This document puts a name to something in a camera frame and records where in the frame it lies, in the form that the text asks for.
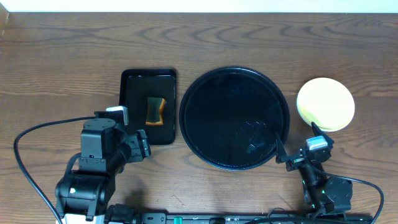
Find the wood grain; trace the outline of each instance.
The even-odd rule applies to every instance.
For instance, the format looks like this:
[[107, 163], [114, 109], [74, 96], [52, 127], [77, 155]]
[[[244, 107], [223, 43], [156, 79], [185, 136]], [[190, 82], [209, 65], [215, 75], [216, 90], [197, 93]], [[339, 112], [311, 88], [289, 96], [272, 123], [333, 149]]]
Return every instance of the wood grain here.
[[[242, 65], [285, 95], [291, 149], [311, 136], [296, 112], [300, 87], [330, 77], [349, 88], [354, 120], [331, 133], [325, 170], [379, 185], [386, 203], [378, 223], [397, 223], [397, 59], [396, 14], [13, 13], [0, 42], [0, 222], [54, 223], [15, 162], [12, 143], [22, 130], [118, 104], [128, 68], [176, 68], [179, 104], [201, 74]], [[81, 127], [43, 128], [21, 140], [23, 161], [53, 203], [67, 160], [80, 150]], [[351, 202], [353, 213], [373, 215], [379, 196], [354, 184]], [[201, 213], [304, 207], [298, 172], [273, 161], [244, 172], [217, 169], [191, 152], [179, 129], [172, 145], [126, 166], [111, 203]]]

